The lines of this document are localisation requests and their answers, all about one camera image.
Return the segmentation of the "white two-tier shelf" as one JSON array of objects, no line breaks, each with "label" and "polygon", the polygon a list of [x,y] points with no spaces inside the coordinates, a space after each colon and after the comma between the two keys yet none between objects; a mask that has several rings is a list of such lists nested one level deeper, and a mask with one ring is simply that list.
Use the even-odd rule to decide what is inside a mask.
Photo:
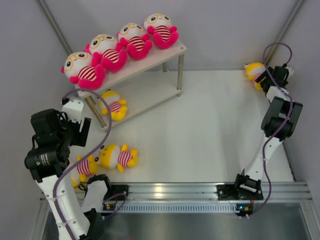
[{"label": "white two-tier shelf", "polygon": [[120,71],[109,73],[96,90],[114,90],[127,101],[125,120],[141,114],[183,91],[184,57],[187,47],[178,40],[168,49],[153,47],[142,60],[130,59]]}]

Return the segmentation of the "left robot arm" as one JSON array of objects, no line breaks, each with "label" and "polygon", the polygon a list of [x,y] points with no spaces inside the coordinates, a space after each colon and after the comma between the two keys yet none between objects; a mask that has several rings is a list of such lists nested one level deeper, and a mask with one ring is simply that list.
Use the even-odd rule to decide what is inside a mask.
[{"label": "left robot arm", "polygon": [[103,234],[103,200],[113,194],[109,178],[88,180],[84,202],[79,204],[71,182],[70,146],[84,147],[91,119],[72,122],[69,116],[47,109],[31,116],[35,132],[24,164],[50,205],[61,240],[98,240]]}]

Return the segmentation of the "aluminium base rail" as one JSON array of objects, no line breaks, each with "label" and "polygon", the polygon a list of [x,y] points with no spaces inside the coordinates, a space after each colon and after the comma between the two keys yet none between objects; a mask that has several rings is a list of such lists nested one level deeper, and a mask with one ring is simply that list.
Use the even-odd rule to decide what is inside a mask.
[{"label": "aluminium base rail", "polygon": [[[128,195],[118,193],[103,200],[100,213],[222,213],[248,216],[267,204],[312,202],[303,182],[263,183],[263,200],[218,200],[217,185],[223,183],[131,183]],[[87,191],[75,189],[79,205]]]}]

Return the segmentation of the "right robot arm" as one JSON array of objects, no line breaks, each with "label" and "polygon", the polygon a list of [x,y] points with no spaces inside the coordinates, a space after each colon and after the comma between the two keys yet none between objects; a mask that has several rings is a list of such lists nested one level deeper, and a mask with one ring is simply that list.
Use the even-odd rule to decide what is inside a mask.
[{"label": "right robot arm", "polygon": [[274,151],[293,134],[303,104],[292,100],[286,85],[294,69],[286,63],[265,68],[259,62],[244,66],[248,80],[257,90],[263,91],[269,107],[261,123],[263,137],[251,162],[237,175],[233,192],[240,199],[256,195],[261,188],[265,167]]}]

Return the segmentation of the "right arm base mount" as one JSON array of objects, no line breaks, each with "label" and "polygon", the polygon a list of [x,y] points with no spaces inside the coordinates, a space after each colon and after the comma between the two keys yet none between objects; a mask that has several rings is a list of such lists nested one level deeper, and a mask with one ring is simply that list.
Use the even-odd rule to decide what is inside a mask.
[{"label": "right arm base mount", "polygon": [[236,186],[234,184],[219,184],[216,186],[217,197],[219,201],[249,201],[249,200],[263,200],[264,196],[262,190],[255,189],[241,184]]}]

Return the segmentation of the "yellow plush toy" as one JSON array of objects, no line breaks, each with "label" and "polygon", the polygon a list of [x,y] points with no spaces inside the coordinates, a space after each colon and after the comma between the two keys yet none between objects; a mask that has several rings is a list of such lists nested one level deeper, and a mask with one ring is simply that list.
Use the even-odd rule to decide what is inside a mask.
[{"label": "yellow plush toy", "polygon": [[101,94],[101,97],[108,104],[113,121],[122,121],[128,111],[127,100],[121,98],[120,94],[114,90],[108,89]]},{"label": "yellow plush toy", "polygon": [[93,177],[98,172],[98,164],[96,163],[93,154],[88,156],[77,167],[70,171],[71,183],[74,188],[81,183],[86,183],[89,178]]}]

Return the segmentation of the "yellow plush toy on shelf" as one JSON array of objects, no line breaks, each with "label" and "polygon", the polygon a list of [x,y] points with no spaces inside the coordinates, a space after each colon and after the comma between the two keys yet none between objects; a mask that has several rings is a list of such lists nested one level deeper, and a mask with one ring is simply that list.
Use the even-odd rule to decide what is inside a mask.
[{"label": "yellow plush toy on shelf", "polygon": [[122,121],[128,111],[127,100],[121,98],[120,94],[114,90],[108,89],[101,94],[101,97],[108,104],[113,121]]}]

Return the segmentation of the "pink plush toy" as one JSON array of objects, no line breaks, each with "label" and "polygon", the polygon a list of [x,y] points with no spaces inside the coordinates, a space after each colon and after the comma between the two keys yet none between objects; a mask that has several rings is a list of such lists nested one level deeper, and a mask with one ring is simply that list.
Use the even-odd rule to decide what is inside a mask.
[{"label": "pink plush toy", "polygon": [[91,54],[109,72],[119,72],[128,60],[128,54],[118,40],[109,34],[99,34],[84,50]]},{"label": "pink plush toy", "polygon": [[129,57],[136,61],[144,59],[153,47],[149,34],[137,23],[126,24],[116,36]]},{"label": "pink plush toy", "polygon": [[144,20],[142,25],[152,36],[155,46],[161,50],[170,48],[179,39],[178,28],[163,13],[151,14]]},{"label": "pink plush toy", "polygon": [[60,71],[72,84],[89,90],[99,89],[107,75],[100,62],[85,51],[71,53]]}]

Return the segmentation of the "yellow plush toy corner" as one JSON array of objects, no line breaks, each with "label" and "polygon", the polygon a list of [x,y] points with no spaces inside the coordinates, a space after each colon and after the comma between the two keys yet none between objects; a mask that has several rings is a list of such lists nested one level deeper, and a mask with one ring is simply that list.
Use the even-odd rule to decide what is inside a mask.
[{"label": "yellow plush toy corner", "polygon": [[252,83],[253,87],[258,91],[262,91],[263,89],[256,82],[256,79],[265,72],[265,66],[260,62],[246,63],[244,70],[247,79]]}]

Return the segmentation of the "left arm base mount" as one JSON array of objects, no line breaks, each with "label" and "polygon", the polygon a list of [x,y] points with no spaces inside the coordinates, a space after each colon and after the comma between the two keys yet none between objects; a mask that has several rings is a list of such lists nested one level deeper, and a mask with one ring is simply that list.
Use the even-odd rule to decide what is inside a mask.
[{"label": "left arm base mount", "polygon": [[129,186],[127,184],[113,184],[111,187],[107,188],[107,192],[104,195],[104,200],[116,195],[116,194],[125,194],[128,195]]}]

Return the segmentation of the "yellow plush toy floor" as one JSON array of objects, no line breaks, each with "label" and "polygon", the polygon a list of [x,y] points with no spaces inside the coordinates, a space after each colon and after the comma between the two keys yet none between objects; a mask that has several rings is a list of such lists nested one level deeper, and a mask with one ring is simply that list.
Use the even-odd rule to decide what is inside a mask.
[{"label": "yellow plush toy floor", "polygon": [[129,149],[127,144],[122,146],[110,144],[101,146],[98,154],[97,164],[106,169],[115,169],[120,173],[125,172],[125,168],[133,168],[138,164],[138,150]]}]

